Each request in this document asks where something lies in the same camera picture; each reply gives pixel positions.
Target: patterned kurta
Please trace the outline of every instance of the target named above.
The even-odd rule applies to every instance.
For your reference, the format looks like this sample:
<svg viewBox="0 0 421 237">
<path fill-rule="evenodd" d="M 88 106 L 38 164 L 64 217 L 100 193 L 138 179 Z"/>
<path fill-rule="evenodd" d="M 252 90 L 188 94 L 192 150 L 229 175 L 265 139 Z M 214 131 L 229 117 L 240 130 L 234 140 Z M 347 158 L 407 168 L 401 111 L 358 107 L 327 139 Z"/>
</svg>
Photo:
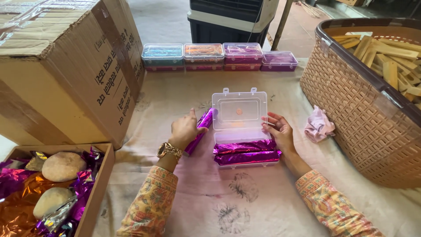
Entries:
<svg viewBox="0 0 421 237">
<path fill-rule="evenodd" d="M 153 166 L 117 231 L 118 237 L 160 237 L 173 205 L 178 178 Z M 334 237 L 384 237 L 316 170 L 296 182 L 306 205 Z"/>
</svg>

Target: wooden pole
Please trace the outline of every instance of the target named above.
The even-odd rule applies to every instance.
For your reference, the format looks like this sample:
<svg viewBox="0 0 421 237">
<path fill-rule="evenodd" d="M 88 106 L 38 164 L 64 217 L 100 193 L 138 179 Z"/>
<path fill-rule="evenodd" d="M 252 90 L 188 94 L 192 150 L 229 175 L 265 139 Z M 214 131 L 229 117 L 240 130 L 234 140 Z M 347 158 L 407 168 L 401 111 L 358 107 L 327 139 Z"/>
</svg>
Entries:
<svg viewBox="0 0 421 237">
<path fill-rule="evenodd" d="M 287 3 L 284 7 L 284 12 L 282 12 L 281 22 L 279 22 L 278 30 L 275 34 L 275 39 L 273 39 L 271 51 L 275 51 L 278 47 L 279 39 L 281 38 L 282 31 L 284 31 L 285 23 L 287 22 L 287 18 L 289 15 L 289 11 L 291 10 L 293 0 L 287 0 Z"/>
</svg>

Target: right hand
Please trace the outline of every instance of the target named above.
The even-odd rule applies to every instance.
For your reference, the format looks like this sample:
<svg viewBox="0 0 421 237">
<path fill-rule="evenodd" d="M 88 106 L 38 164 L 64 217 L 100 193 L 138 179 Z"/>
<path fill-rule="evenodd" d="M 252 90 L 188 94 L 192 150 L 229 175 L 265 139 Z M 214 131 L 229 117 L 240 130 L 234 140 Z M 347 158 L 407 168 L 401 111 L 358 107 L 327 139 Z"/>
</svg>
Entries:
<svg viewBox="0 0 421 237">
<path fill-rule="evenodd" d="M 278 114 L 268 112 L 267 113 L 267 121 L 271 124 L 266 124 L 262 122 L 263 129 L 268 131 L 276 142 L 277 148 L 281 150 L 286 156 L 291 154 L 296 154 L 297 151 L 295 150 L 294 146 L 294 139 L 293 139 L 293 130 L 286 119 Z"/>
</svg>

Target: left hand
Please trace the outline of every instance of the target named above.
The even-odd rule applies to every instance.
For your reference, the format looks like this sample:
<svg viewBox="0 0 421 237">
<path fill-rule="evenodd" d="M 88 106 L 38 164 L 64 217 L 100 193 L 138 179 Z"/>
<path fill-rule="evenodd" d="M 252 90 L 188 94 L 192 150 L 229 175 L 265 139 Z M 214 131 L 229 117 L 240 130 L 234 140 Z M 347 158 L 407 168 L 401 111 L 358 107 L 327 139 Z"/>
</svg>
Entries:
<svg viewBox="0 0 421 237">
<path fill-rule="evenodd" d="M 191 108 L 188 115 L 177 119 L 171 124 L 171 137 L 168 139 L 173 147 L 184 150 L 197 135 L 209 131 L 205 127 L 197 128 L 195 109 Z"/>
</svg>

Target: plastic box lid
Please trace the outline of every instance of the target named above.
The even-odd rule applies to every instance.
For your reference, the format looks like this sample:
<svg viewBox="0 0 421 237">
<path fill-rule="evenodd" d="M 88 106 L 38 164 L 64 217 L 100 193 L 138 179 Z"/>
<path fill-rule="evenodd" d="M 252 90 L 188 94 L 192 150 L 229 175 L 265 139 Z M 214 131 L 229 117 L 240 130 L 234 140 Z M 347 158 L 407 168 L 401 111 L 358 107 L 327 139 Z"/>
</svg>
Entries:
<svg viewBox="0 0 421 237">
<path fill-rule="evenodd" d="M 186 43 L 184 59 L 224 59 L 224 51 L 220 43 Z"/>
<path fill-rule="evenodd" d="M 223 43 L 226 58 L 255 58 L 263 57 L 259 43 Z"/>
<path fill-rule="evenodd" d="M 262 116 L 267 116 L 267 94 L 251 88 L 250 92 L 222 93 L 212 95 L 213 129 L 262 129 Z"/>
<path fill-rule="evenodd" d="M 182 43 L 147 43 L 142 52 L 142 59 L 147 60 L 181 60 L 183 59 Z"/>
<path fill-rule="evenodd" d="M 269 64 L 271 66 L 296 66 L 297 59 L 289 51 L 265 51 L 263 52 L 262 65 Z"/>
</svg>

